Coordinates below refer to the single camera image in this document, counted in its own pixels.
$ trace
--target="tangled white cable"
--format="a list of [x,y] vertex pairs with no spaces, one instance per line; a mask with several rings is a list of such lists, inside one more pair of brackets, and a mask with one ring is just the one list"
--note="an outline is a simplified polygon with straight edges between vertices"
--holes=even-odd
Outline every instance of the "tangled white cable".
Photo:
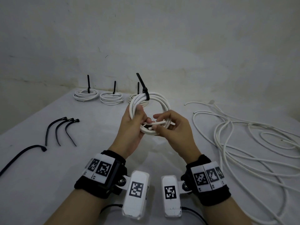
[[[272,168],[270,166],[268,166],[266,163],[273,163],[273,164],[278,164],[278,165],[282,165],[282,166],[286,166],[286,167],[290,167],[290,168],[293,168],[293,169],[296,169],[298,171],[300,171],[300,167],[297,167],[297,166],[293,166],[293,165],[289,165],[287,163],[283,163],[283,162],[277,162],[277,161],[272,161],[272,160],[267,160],[267,159],[260,159],[260,158],[257,158],[256,156],[250,154],[249,152],[246,152],[240,148],[237,148],[237,147],[234,147],[234,146],[231,146],[231,145],[228,145],[228,140],[230,139],[232,133],[233,133],[233,130],[234,130],[234,123],[244,123],[248,126],[248,130],[251,134],[251,136],[255,139],[255,141],[257,141],[260,145],[264,146],[265,148],[271,150],[272,152],[275,152],[279,155],[282,155],[282,156],[285,156],[285,157],[288,157],[288,158],[300,158],[300,156],[290,156],[290,155],[286,155],[286,154],[283,154],[283,153],[280,153],[274,149],[272,149],[271,147],[269,147],[268,145],[262,143],[261,141],[259,141],[257,139],[257,137],[255,137],[251,131],[251,126],[258,126],[258,127],[262,127],[262,128],[265,128],[265,129],[270,129],[270,130],[273,130],[279,134],[275,134],[275,133],[272,133],[272,132],[261,132],[260,133],[260,137],[267,143],[273,145],[273,146],[276,146],[276,147],[279,147],[279,148],[283,148],[283,149],[294,149],[294,148],[300,148],[300,145],[293,139],[291,138],[290,136],[288,136],[287,134],[285,133],[289,133],[291,135],[294,135],[294,136],[297,136],[297,137],[300,137],[298,135],[295,135],[291,132],[287,132],[285,130],[282,130],[282,129],[279,129],[279,128],[276,128],[274,126],[271,126],[271,125],[268,125],[268,124],[264,124],[264,123],[259,123],[259,122],[252,122],[252,121],[247,121],[247,120],[242,120],[242,119],[238,119],[238,118],[235,118],[235,117],[232,117],[232,116],[229,116],[227,114],[225,114],[217,105],[211,105],[211,104],[207,104],[207,103],[202,103],[202,102],[187,102],[185,105],[189,104],[189,103],[200,103],[200,104],[204,104],[204,105],[207,105],[207,106],[210,106],[210,107],[213,107],[214,109],[216,109],[220,114],[217,114],[217,113],[214,113],[214,112],[211,112],[211,111],[196,111],[194,112],[194,115],[193,115],[193,123],[195,125],[195,127],[197,128],[197,130],[199,131],[199,133],[206,139],[208,140],[211,144],[213,144],[214,146],[216,146],[218,149],[219,149],[219,156],[220,156],[220,168],[223,170],[223,160],[225,161],[225,165],[227,166],[228,170],[230,171],[230,173],[233,175],[233,177],[235,178],[235,180],[242,186],[242,188],[247,192],[249,193],[255,200],[257,200],[267,211],[269,211],[273,216],[274,216],[274,219],[270,220],[270,221],[264,221],[264,220],[261,220],[261,219],[258,219],[250,214],[248,214],[247,212],[245,212],[245,214],[247,216],[249,216],[253,221],[259,223],[259,224],[263,224],[263,225],[272,225],[272,224],[276,224],[277,222],[284,225],[285,223],[283,223],[282,221],[282,217],[284,216],[286,210],[287,210],[287,203],[288,203],[288,198],[289,198],[289,193],[288,193],[288,189],[290,190],[293,190],[293,191],[296,191],[298,193],[300,193],[300,190],[297,190],[297,189],[294,189],[290,186],[287,186],[285,185],[285,183],[283,182],[283,180],[281,179],[281,177],[296,177],[296,176],[299,176],[300,175],[300,172],[297,173],[297,174],[278,174],[278,173],[275,173]],[[219,117],[223,122],[221,122],[220,124],[218,124],[216,127],[215,127],[215,130],[214,130],[214,141],[210,140],[207,136],[205,136],[203,134],[203,132],[201,132],[201,130],[198,128],[198,126],[196,125],[195,123],[195,116],[198,115],[198,114],[209,114],[209,115],[214,115],[216,117]],[[222,133],[222,130],[225,129],[225,127],[227,127],[227,125],[231,125],[231,132],[229,134],[229,136],[227,137],[227,139],[225,140],[224,143],[221,143],[220,142],[220,135]],[[286,143],[289,143],[291,144],[292,146],[291,147],[283,147],[281,145],[278,145],[278,144],[275,144],[275,143],[272,143],[268,140],[266,140],[263,135],[264,134],[269,134],[269,135],[273,135],[273,136],[276,136],[276,137],[279,137],[282,141],[286,142]],[[237,153],[234,153],[234,152],[231,152],[231,151],[227,151],[227,148],[233,148],[237,151],[240,151],[248,156],[243,156],[243,155],[240,155],[240,154],[237,154]],[[243,158],[243,159],[248,159],[248,160],[254,160],[254,161],[257,161],[257,162],[260,162],[264,167],[266,167],[270,172],[267,172],[267,171],[263,171],[263,170],[259,170],[257,168],[254,168],[254,167],[251,167],[249,165],[246,165],[245,163],[243,163],[242,161],[240,161],[239,159],[237,159],[236,157],[239,157],[239,158]],[[248,171],[250,174],[258,177],[258,178],[261,178],[267,182],[270,182],[270,183],[273,183],[275,185],[279,185],[280,187],[282,187],[283,189],[283,192],[284,192],[284,201],[283,201],[283,205],[281,206],[280,210],[278,213],[275,213],[273,212],[265,203],[263,203],[258,197],[256,197],[240,180],[239,178],[233,173],[231,167],[229,166],[228,164],[228,161],[227,159],[229,159],[231,162],[233,162],[234,164],[238,165],[239,167],[241,167],[242,169]],[[277,181],[273,181],[273,180],[270,180],[268,178],[265,178],[257,173],[262,173],[262,174],[266,174],[266,175],[272,175],[274,177],[276,177],[276,179],[278,180]]]
[[99,96],[99,92],[95,89],[90,88],[90,93],[88,93],[87,89],[76,91],[75,94],[73,95],[73,98],[78,101],[85,102],[88,100],[92,100],[98,96]]
[[[163,108],[163,112],[170,110],[170,105],[169,105],[167,99],[163,95],[156,93],[156,92],[149,92],[149,98],[151,100],[155,100],[155,101],[159,102],[161,104],[161,107]],[[137,105],[146,101],[146,99],[147,99],[147,97],[146,97],[145,93],[138,94],[137,96],[135,96],[132,99],[132,101],[130,102],[130,105],[129,105],[129,114],[130,114],[131,119],[133,119],[133,117],[134,117]],[[152,122],[150,124],[146,123],[146,122],[143,123],[143,125],[163,125],[163,127],[165,127],[165,128],[168,128],[170,126],[170,124],[171,124],[170,119],[160,121],[160,122]],[[148,134],[148,135],[158,135],[157,132],[152,130],[152,127],[147,129],[143,125],[140,126],[140,130],[143,133]]]
[[112,92],[103,92],[100,94],[100,98],[101,102],[110,106],[124,102],[122,94],[118,92],[115,92],[114,94]]
[[[135,96],[137,96],[137,95],[139,95],[139,94],[131,94],[131,95],[129,96],[128,103],[130,103],[130,102],[132,101],[132,99],[133,99]],[[149,101],[145,100],[145,101],[141,102],[140,104],[141,104],[143,107],[145,107],[145,106],[148,105],[148,103],[149,103]]]

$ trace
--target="black wristband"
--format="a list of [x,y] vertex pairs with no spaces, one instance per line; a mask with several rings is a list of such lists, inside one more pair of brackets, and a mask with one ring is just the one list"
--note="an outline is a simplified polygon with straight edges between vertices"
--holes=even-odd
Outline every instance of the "black wristband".
[[122,192],[122,189],[116,187],[115,185],[123,175],[127,175],[127,168],[124,166],[126,160],[117,153],[109,150],[105,150],[101,154],[115,159],[113,164],[106,163],[107,166],[111,165],[111,168],[108,171],[109,173],[104,175],[107,176],[105,183],[100,183],[83,175],[77,180],[74,188],[83,189],[95,197],[107,199],[111,193],[119,195]]
[[181,177],[181,180],[186,182],[187,187],[190,190],[192,190],[192,192],[199,198],[201,204],[204,206],[213,206],[231,197],[231,193],[229,192],[229,188],[227,185],[224,185],[218,189],[214,189],[211,191],[206,191],[206,192],[198,191],[198,187],[195,183],[191,168],[208,164],[210,162],[211,160],[207,156],[200,155],[197,161],[191,162],[186,165],[187,170],[185,174],[182,175]]

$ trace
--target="wristband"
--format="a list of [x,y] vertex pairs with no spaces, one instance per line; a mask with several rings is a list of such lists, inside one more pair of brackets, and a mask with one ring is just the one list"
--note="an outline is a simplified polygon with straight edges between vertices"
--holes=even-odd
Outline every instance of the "wristband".
[[96,154],[86,165],[74,188],[103,199],[107,199],[111,193],[119,195],[122,189],[115,185],[123,175],[127,175],[125,163],[126,160],[113,151]]
[[216,205],[231,197],[217,162],[211,162],[205,155],[200,155],[197,161],[189,163],[186,168],[181,180],[186,182],[187,187],[199,198],[202,205]]

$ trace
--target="person's left hand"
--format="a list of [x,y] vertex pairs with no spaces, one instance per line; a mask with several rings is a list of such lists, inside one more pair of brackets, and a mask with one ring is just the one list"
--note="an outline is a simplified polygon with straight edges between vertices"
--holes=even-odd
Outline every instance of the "person's left hand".
[[108,150],[114,151],[127,159],[139,145],[143,132],[140,132],[140,124],[143,122],[151,123],[151,118],[147,117],[142,105],[137,105],[134,118],[131,120],[129,115],[129,105],[122,117],[118,134],[115,141]]

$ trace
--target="coiled white cable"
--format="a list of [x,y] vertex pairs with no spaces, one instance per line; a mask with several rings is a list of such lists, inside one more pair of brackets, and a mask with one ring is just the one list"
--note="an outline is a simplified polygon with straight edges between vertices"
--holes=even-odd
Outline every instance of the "coiled white cable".
[[[128,103],[130,103],[130,102],[132,101],[132,99],[133,99],[135,96],[137,96],[137,95],[139,95],[139,94],[131,94],[131,95],[129,96]],[[145,101],[141,102],[140,104],[141,104],[143,107],[145,107],[145,106],[148,105],[148,103],[149,103],[149,101],[145,100]]]
[[121,93],[115,92],[103,92],[100,94],[101,102],[106,105],[117,105],[119,103],[124,102],[123,95]]
[[90,93],[88,93],[87,89],[76,91],[75,94],[73,95],[73,98],[78,101],[85,102],[97,98],[98,96],[99,96],[99,92],[95,89],[90,88]]
[[[217,114],[217,113],[214,113],[214,112],[211,112],[211,111],[196,111],[194,112],[194,115],[193,115],[193,123],[196,127],[196,129],[198,130],[198,132],[207,140],[209,141],[211,144],[213,144],[214,146],[216,146],[218,149],[219,149],[219,157],[220,157],[220,168],[223,170],[223,160],[225,161],[225,165],[227,166],[228,170],[230,171],[230,173],[233,175],[233,177],[235,178],[235,180],[240,184],[240,186],[248,193],[250,194],[255,200],[257,200],[267,211],[269,211],[274,219],[270,220],[270,221],[265,221],[265,220],[261,220],[261,219],[258,219],[250,214],[248,214],[247,212],[245,212],[245,214],[247,216],[249,216],[254,222],[257,222],[259,224],[263,224],[263,225],[272,225],[272,224],[276,224],[277,222],[282,224],[282,225],[285,225],[285,223],[283,223],[282,221],[282,217],[284,216],[286,210],[287,210],[287,203],[288,203],[288,200],[289,200],[289,193],[288,193],[288,189],[290,190],[293,190],[293,191],[296,191],[298,193],[300,193],[300,190],[297,190],[295,188],[292,188],[290,186],[287,186],[285,185],[285,183],[283,182],[283,180],[281,179],[281,177],[296,177],[296,176],[299,176],[300,175],[300,172],[298,172],[297,174],[278,174],[278,173],[275,173],[272,168],[270,166],[268,166],[266,163],[272,163],[272,164],[277,164],[277,165],[282,165],[282,166],[286,166],[286,167],[290,167],[290,168],[293,168],[295,170],[298,170],[300,171],[300,167],[297,167],[297,166],[293,166],[293,165],[289,165],[287,163],[283,163],[283,162],[277,162],[277,161],[272,161],[272,160],[267,160],[267,159],[260,159],[260,158],[257,158],[256,156],[250,154],[249,152],[246,152],[240,148],[237,148],[237,147],[234,147],[234,146],[231,146],[231,145],[228,145],[228,141],[234,131],[234,123],[244,123],[246,124],[246,126],[248,126],[248,130],[251,134],[251,136],[255,139],[255,141],[257,141],[260,145],[264,146],[265,148],[271,150],[272,152],[275,152],[279,155],[282,155],[282,156],[285,156],[285,157],[288,157],[288,158],[300,158],[300,156],[290,156],[290,155],[286,155],[286,154],[283,154],[283,153],[280,153],[274,149],[272,149],[271,147],[267,146],[266,144],[262,143],[261,141],[259,141],[257,139],[256,136],[253,135],[253,132],[251,131],[251,127],[252,126],[258,126],[258,127],[262,127],[262,128],[265,128],[265,129],[270,129],[270,130],[273,130],[279,134],[275,134],[275,133],[272,133],[272,132],[261,132],[260,133],[260,137],[266,141],[267,143],[273,145],[273,146],[276,146],[276,147],[279,147],[279,148],[283,148],[283,149],[288,149],[288,150],[291,150],[291,149],[295,149],[295,148],[300,148],[300,145],[293,139],[291,138],[290,136],[288,136],[287,134],[285,133],[288,133],[288,134],[291,134],[291,135],[294,135],[294,136],[297,136],[297,137],[300,137],[298,135],[295,135],[291,132],[287,132],[285,130],[282,130],[282,129],[279,129],[279,128],[276,128],[274,126],[271,126],[271,125],[268,125],[268,124],[264,124],[264,123],[259,123],[259,122],[252,122],[252,121],[247,121],[247,120],[242,120],[242,119],[238,119],[238,118],[235,118],[235,117],[232,117],[232,116],[229,116],[227,114],[225,114],[217,105],[211,105],[211,104],[207,104],[207,103],[202,103],[202,102],[187,102],[185,105],[189,104],[189,103],[199,103],[199,104],[204,104],[206,106],[210,106],[214,109],[216,109],[219,113],[221,113],[222,115],[220,114]],[[216,127],[215,127],[215,130],[214,130],[214,141],[210,140],[207,136],[204,135],[204,133],[200,130],[200,128],[196,125],[195,123],[195,116],[198,115],[198,114],[209,114],[209,115],[214,115],[216,117],[219,117],[223,122],[221,122],[220,124],[218,124]],[[224,143],[221,143],[220,142],[220,135],[222,133],[222,130],[225,129],[228,125],[231,126],[231,132],[229,134],[229,136],[227,137],[227,139],[225,140]],[[291,144],[292,146],[291,147],[283,147],[281,145],[278,145],[278,144],[275,144],[275,143],[272,143],[268,140],[266,140],[263,135],[264,134],[269,134],[269,135],[273,135],[273,136],[276,136],[276,137],[279,137],[282,141],[286,142],[286,143],[289,143]],[[243,156],[243,155],[240,155],[240,154],[237,154],[237,153],[234,153],[234,152],[231,152],[231,151],[227,151],[227,147],[228,148],[233,148],[237,151],[240,151],[248,156]],[[243,158],[243,159],[248,159],[248,160],[254,160],[254,161],[257,161],[257,162],[260,162],[264,167],[266,167],[270,172],[267,172],[267,171],[264,171],[264,170],[259,170],[259,169],[256,169],[254,167],[251,167],[249,165],[246,165],[245,163],[243,163],[242,161],[240,161],[239,159],[237,159],[236,157],[239,157],[239,158]],[[273,183],[275,185],[279,185],[280,187],[282,187],[283,189],[283,193],[284,193],[284,200],[283,200],[283,205],[281,206],[280,210],[278,213],[275,213],[273,212],[265,203],[263,203],[258,197],[256,197],[240,180],[239,178],[233,173],[229,163],[228,163],[228,160],[229,159],[231,162],[233,162],[234,164],[238,165],[239,167],[241,167],[242,169],[248,171],[250,174],[260,178],[260,179],[263,179],[267,182],[270,182],[270,183]],[[270,180],[268,178],[265,178],[257,173],[263,173],[263,174],[266,174],[266,175],[272,175],[274,176],[278,182],[276,181],[273,181],[273,180]]]
[[[163,112],[166,112],[168,110],[170,110],[170,105],[169,102],[167,101],[167,99],[156,92],[149,92],[149,98],[151,100],[155,100],[157,102],[159,102],[161,104],[161,107],[163,108]],[[135,114],[135,110],[137,108],[138,104],[141,104],[142,102],[146,101],[147,97],[145,93],[142,94],[138,94],[137,96],[135,96],[132,101],[130,102],[129,105],[129,114],[130,114],[130,118],[133,119],[134,114]],[[143,123],[144,125],[163,125],[163,127],[168,128],[171,124],[171,120],[167,119],[164,121],[160,121],[160,122],[152,122],[152,123]],[[155,132],[154,130],[152,130],[152,127],[150,128],[145,128],[143,125],[140,126],[140,130],[141,132],[148,134],[148,135],[158,135],[157,132]]]

